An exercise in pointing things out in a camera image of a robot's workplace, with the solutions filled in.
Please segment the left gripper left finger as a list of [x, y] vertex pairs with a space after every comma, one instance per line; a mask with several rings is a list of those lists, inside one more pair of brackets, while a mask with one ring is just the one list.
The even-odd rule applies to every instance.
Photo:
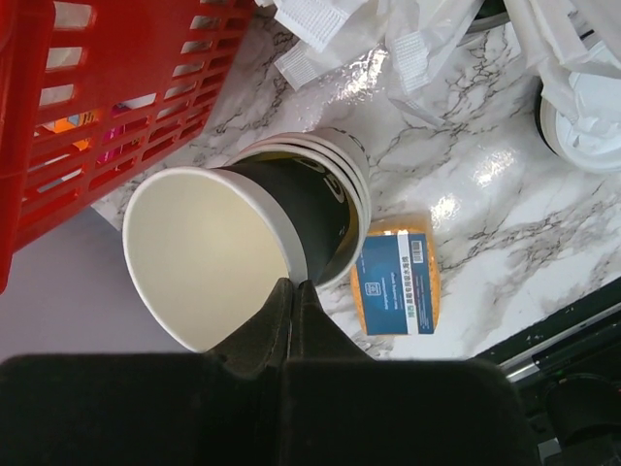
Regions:
[[268, 465], [294, 289], [205, 353], [26, 354], [1, 366], [5, 465]]

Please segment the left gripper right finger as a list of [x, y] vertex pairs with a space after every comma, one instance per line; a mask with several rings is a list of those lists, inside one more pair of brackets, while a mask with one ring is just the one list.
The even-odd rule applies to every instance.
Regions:
[[283, 367], [286, 465], [537, 465], [518, 395], [479, 360], [315, 358]]

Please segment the black paper coffee cup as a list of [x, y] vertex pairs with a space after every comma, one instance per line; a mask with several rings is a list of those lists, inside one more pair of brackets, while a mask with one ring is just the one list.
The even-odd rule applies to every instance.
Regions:
[[124, 216], [133, 284], [186, 349], [211, 349], [266, 302], [277, 281], [319, 275], [349, 214], [292, 159], [178, 167], [144, 181]]

